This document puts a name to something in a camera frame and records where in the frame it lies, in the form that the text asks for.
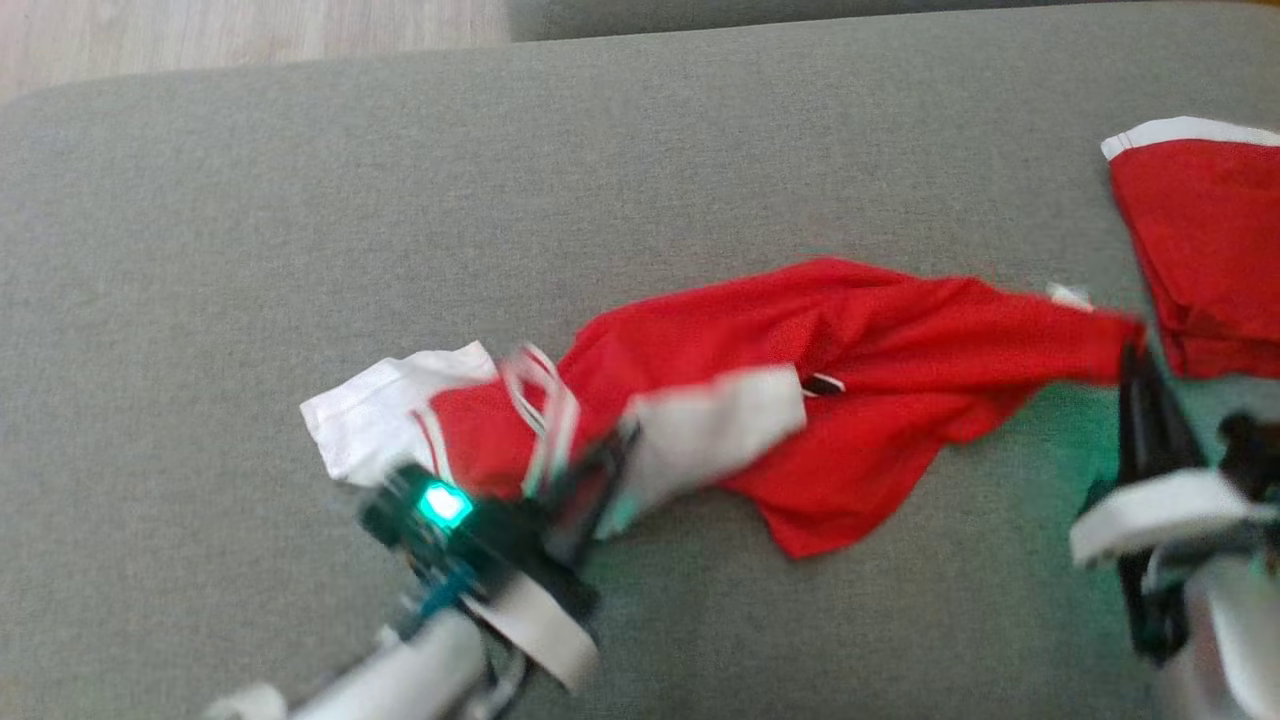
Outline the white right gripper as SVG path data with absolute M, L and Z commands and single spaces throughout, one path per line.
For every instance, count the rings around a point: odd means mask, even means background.
M 1162 665 L 1190 637 L 1184 589 L 1225 555 L 1277 561 L 1277 505 L 1254 501 L 1217 469 L 1157 359 L 1128 345 L 1119 386 L 1116 484 L 1068 534 L 1075 568 L 1112 564 L 1121 579 L 1134 651 Z

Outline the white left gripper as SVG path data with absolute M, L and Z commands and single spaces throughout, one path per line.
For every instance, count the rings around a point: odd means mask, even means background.
M 600 657 L 590 628 L 600 594 L 582 565 L 640 436 L 637 423 L 617 424 L 530 498 L 481 498 L 421 466 L 397 468 L 360 505 L 358 524 L 428 585 L 413 628 L 456 606 L 581 692 Z

